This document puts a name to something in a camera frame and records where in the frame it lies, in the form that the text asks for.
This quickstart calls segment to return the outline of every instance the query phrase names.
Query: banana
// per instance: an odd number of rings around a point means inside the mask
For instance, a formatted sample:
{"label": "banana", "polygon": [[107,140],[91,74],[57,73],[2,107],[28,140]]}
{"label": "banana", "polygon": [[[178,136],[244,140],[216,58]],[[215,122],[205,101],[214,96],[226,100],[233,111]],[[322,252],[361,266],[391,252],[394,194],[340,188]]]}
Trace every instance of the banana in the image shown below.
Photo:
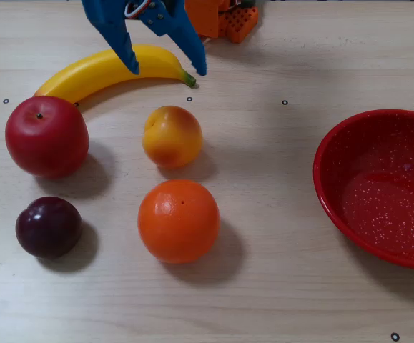
{"label": "banana", "polygon": [[140,63],[139,75],[133,75],[110,49],[62,69],[45,82],[34,96],[57,96],[74,104],[112,84],[148,77],[178,79],[189,87],[195,85],[195,78],[181,67],[170,51],[159,46],[135,45],[134,52]]}

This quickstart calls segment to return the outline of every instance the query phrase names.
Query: banana stem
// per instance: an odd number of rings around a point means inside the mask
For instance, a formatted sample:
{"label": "banana stem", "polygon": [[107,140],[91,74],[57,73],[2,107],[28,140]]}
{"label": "banana stem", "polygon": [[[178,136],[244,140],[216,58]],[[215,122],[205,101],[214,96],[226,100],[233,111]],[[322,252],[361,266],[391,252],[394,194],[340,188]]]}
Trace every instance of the banana stem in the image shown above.
{"label": "banana stem", "polygon": [[193,88],[195,86],[195,84],[196,84],[196,79],[190,73],[188,73],[187,71],[184,71],[183,82],[187,86]]}

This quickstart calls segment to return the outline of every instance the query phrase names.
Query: plum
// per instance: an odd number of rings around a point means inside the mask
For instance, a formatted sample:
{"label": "plum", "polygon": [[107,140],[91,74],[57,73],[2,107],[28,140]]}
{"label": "plum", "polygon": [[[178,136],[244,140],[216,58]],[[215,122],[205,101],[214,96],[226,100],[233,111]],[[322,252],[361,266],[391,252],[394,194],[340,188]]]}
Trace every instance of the plum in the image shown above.
{"label": "plum", "polygon": [[82,233],[77,209],[67,200],[42,197],[20,213],[16,237],[29,254],[55,259],[70,251]]}

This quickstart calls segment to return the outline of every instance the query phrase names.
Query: speckled red bowl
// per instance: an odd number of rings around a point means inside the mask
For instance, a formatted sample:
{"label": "speckled red bowl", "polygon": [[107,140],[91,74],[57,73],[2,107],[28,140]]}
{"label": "speckled red bowl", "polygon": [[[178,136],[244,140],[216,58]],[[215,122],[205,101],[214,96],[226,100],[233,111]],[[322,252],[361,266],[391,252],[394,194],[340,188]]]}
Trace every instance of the speckled red bowl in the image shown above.
{"label": "speckled red bowl", "polygon": [[414,268],[414,112],[380,109],[342,121],[318,147],[313,177],[343,234]]}

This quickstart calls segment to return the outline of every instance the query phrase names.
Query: wooden table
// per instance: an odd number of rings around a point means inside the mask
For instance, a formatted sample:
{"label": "wooden table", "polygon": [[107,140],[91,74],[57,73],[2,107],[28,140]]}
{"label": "wooden table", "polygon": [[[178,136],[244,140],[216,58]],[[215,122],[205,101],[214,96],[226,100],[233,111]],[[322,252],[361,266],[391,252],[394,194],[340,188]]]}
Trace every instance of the wooden table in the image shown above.
{"label": "wooden table", "polygon": [[[312,185],[315,150],[336,123],[414,110],[414,4],[261,11],[245,43],[207,43],[198,89],[144,80],[82,102],[90,157],[56,183],[13,163],[6,120],[56,71],[107,45],[79,3],[0,3],[1,343],[386,343],[392,332],[414,343],[414,271],[347,242]],[[167,37],[139,22],[129,30],[193,71]],[[192,166],[161,173],[141,140],[147,116],[167,104],[194,113],[206,143]],[[142,197],[172,177],[202,182],[222,215],[216,246],[193,265],[161,265],[137,232]],[[19,212],[45,194],[71,201],[87,223],[77,248],[52,263],[14,234]]]}

